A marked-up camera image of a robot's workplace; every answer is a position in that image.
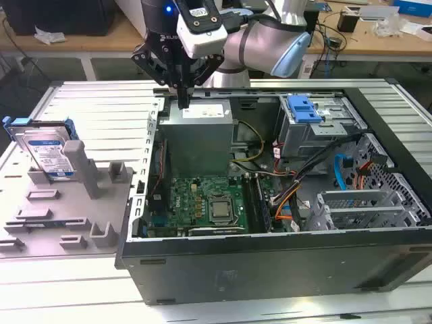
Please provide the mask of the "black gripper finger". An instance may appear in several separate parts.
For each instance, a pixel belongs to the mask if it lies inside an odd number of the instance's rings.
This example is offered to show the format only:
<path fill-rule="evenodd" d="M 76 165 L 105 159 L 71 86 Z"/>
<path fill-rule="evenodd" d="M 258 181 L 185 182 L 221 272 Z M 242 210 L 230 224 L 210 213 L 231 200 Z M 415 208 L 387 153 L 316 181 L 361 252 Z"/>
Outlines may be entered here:
<path fill-rule="evenodd" d="M 222 55 L 208 55 L 199 59 L 193 59 L 188 67 L 186 82 L 186 108 L 189 108 L 190 98 L 195 86 L 202 86 L 223 63 Z"/>
<path fill-rule="evenodd" d="M 186 108 L 186 87 L 183 66 L 175 61 L 172 45 L 161 45 L 157 56 L 155 49 L 148 43 L 137 47 L 132 54 L 132 61 L 144 70 L 158 85 L 168 86 L 177 96 L 178 107 Z"/>

